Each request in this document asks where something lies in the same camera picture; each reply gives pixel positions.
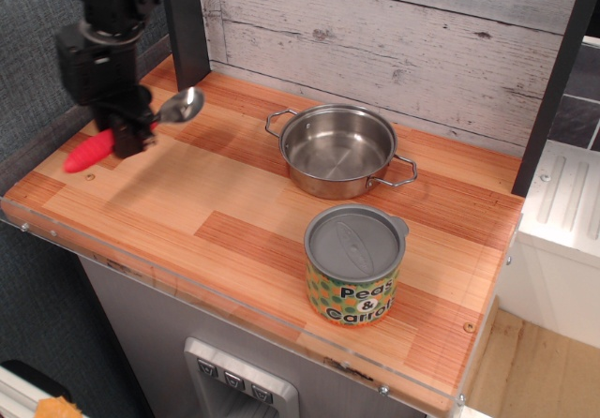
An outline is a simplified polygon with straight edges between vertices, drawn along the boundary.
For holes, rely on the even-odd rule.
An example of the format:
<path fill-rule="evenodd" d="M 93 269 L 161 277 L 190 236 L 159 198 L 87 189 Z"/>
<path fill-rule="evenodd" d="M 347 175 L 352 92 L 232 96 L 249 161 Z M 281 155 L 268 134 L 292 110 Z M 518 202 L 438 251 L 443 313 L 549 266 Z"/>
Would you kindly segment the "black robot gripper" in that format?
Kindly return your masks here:
<path fill-rule="evenodd" d="M 118 158 L 135 156 L 156 143 L 151 95 L 138 82 L 137 42 L 142 31 L 135 26 L 111 35 L 81 20 L 55 35 L 62 84 L 102 126 L 111 125 Z"/>

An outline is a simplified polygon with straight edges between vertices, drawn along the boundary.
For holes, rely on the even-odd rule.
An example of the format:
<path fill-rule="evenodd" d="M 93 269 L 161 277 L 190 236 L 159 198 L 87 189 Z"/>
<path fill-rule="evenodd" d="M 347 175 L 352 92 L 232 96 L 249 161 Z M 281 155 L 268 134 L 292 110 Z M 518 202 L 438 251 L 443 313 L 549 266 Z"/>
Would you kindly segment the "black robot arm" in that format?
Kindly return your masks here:
<path fill-rule="evenodd" d="M 151 94 L 139 84 L 137 41 L 161 0 L 82 0 L 83 17 L 55 36 L 60 77 L 71 98 L 91 109 L 111 152 L 127 158 L 154 139 Z"/>

